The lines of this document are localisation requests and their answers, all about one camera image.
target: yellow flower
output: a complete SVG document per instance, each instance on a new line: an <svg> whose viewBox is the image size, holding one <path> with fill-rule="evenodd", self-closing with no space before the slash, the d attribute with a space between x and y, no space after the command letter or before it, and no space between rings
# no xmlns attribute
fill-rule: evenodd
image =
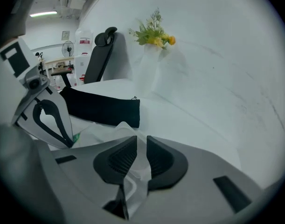
<svg viewBox="0 0 285 224"><path fill-rule="evenodd" d="M175 44L175 37L174 37L174 36L170 36L170 37L168 38L168 43L169 43L170 45L174 45L174 44Z"/></svg>
<svg viewBox="0 0 285 224"><path fill-rule="evenodd" d="M164 33L161 38L167 40L169 38L169 35L167 33Z"/></svg>
<svg viewBox="0 0 285 224"><path fill-rule="evenodd" d="M154 37L150 37L150 38L148 38L147 39L147 43L149 43L149 44L154 44L153 42L155 41L155 38Z"/></svg>
<svg viewBox="0 0 285 224"><path fill-rule="evenodd" d="M156 39L153 41L153 43L158 47L163 47L163 41L161 37L156 37Z"/></svg>

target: wall sign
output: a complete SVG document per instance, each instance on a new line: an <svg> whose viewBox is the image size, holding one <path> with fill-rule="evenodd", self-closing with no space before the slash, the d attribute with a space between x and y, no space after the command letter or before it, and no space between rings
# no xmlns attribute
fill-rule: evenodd
<svg viewBox="0 0 285 224"><path fill-rule="evenodd" d="M62 41L68 41L70 39L70 31L63 31Z"/></svg>

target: fluorescent light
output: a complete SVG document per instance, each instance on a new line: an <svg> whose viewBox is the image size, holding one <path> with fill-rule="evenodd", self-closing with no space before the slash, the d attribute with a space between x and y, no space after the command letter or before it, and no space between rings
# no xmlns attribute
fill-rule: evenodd
<svg viewBox="0 0 285 224"><path fill-rule="evenodd" d="M38 16L44 16L44 15L50 15L50 14L57 14L57 11L53 11L53 12L44 12L44 13L35 13L35 14L31 14L31 17L38 17Z"/></svg>

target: white mechanical arm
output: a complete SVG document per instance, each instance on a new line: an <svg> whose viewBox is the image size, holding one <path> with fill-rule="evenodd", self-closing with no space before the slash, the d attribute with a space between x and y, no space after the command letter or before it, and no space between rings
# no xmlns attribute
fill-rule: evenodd
<svg viewBox="0 0 285 224"><path fill-rule="evenodd" d="M72 147L72 127L65 100L49 86L49 79L39 73L38 61L25 42L21 38L13 40L0 49L0 56L3 66L26 89L14 113L12 124L55 147ZM62 136L41 122L42 109L55 118Z"/></svg>

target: black pad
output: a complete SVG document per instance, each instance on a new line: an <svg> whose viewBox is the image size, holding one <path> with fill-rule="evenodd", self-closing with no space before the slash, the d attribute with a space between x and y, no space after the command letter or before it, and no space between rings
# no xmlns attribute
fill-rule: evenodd
<svg viewBox="0 0 285 224"><path fill-rule="evenodd" d="M117 28L111 27L96 36L96 46L91 53L90 62L84 77L85 84L101 80L113 50L115 40L114 32L116 31Z"/></svg>
<svg viewBox="0 0 285 224"><path fill-rule="evenodd" d="M124 178L137 157L137 136L98 154L93 162L95 171L106 182L124 185Z"/></svg>
<svg viewBox="0 0 285 224"><path fill-rule="evenodd" d="M139 128L140 100L116 99L64 87L60 92L70 115L106 125L117 126L124 121Z"/></svg>
<svg viewBox="0 0 285 224"><path fill-rule="evenodd" d="M151 165L152 179L148 190L167 189L186 174L188 161L184 154L148 136L146 156Z"/></svg>

